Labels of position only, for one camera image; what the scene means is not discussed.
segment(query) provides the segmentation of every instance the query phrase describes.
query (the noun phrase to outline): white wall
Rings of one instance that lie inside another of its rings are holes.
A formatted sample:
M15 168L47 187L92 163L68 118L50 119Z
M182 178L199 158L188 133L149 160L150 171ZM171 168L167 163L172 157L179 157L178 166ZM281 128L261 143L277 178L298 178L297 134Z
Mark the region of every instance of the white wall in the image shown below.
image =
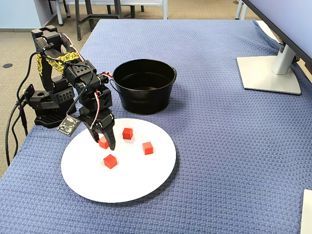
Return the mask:
M0 28L41 28L52 17L47 0L0 0Z
M41 27L45 26L47 22L49 22L53 16L56 15L57 11L55 9L55 2L51 1L52 9L53 9L53 15L51 15L50 8L49 8L49 2L47 0L33 0L35 2L37 14L39 17L40 25Z

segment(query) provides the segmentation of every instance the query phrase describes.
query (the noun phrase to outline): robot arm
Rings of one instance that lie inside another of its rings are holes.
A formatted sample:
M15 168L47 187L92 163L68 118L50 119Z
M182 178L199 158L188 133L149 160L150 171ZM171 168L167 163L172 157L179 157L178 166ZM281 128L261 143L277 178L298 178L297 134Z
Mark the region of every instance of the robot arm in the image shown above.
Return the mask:
M32 31L36 46L37 67L45 91L35 91L30 85L25 91L29 105L36 111L35 124L56 127L71 136L80 122L90 131L93 139L104 134L112 150L115 149L113 132L114 115L109 109L113 105L111 91L105 86L109 74L97 75L95 67L79 54L70 39L58 33L54 26ZM51 78L52 67L61 75ZM76 111L74 89L82 107L79 117L72 117Z

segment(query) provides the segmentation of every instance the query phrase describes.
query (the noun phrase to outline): gray carpet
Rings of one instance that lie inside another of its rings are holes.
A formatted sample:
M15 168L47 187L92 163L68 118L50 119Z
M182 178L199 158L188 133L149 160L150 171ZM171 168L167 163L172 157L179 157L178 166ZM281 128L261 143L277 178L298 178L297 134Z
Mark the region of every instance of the gray carpet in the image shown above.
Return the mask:
M65 12L63 12L64 26L59 27L58 22L55 19L52 24L58 27L58 30L66 33L74 43L74 46L80 50L85 44L90 35L90 28L88 23L81 26L82 40L77 41L76 34L76 21L74 6L70 6L71 15L70 19L67 19ZM80 6L81 16L86 15L85 6ZM169 0L169 19L234 19L237 10L237 1L235 0ZM124 18L130 18L130 7L122 7ZM94 13L107 13L106 6L93 6ZM145 12L140 11L140 7L136 7L136 19L162 19L162 8L156 6L146 6ZM247 12L246 19L259 18L249 10ZM27 65L29 56L35 51L35 46L30 32L14 32L4 33L0 32L0 177L7 169L6 157L5 157L5 128L7 124L8 116L16 101L16 90L20 82L24 79L27 72ZM6 63L12 63L13 67L4 69L2 66ZM36 69L35 60L29 79L24 85L24 89L32 83L36 90L43 90L38 71ZM33 120L35 119L35 113L30 107L25 108L25 112L28 120L28 129L33 126ZM23 128L19 122L16 127L16 133L19 139L19 146L25 139ZM9 150L10 155L14 153L15 142L10 132L9 136Z

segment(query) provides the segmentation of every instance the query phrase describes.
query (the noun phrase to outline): monitor stand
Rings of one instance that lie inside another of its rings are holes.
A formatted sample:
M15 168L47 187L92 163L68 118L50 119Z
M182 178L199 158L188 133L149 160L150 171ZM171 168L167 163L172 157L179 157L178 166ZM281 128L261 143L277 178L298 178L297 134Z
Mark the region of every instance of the monitor stand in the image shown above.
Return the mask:
M238 57L244 88L300 95L297 77L290 68L294 56L286 45L277 56Z

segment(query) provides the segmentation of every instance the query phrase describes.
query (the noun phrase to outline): bucket handle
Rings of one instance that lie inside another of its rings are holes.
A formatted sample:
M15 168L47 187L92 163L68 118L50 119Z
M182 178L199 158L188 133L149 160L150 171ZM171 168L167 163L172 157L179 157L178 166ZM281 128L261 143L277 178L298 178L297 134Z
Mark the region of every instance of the bucket handle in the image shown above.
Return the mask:
M175 79L174 82L176 81L176 69L174 67L171 67L175 71Z
M119 93L120 95L122 95L121 92L119 92L119 91L113 86L112 81L115 82L113 79L110 79L110 80L109 80L109 83L111 84L112 88L115 89L117 93Z

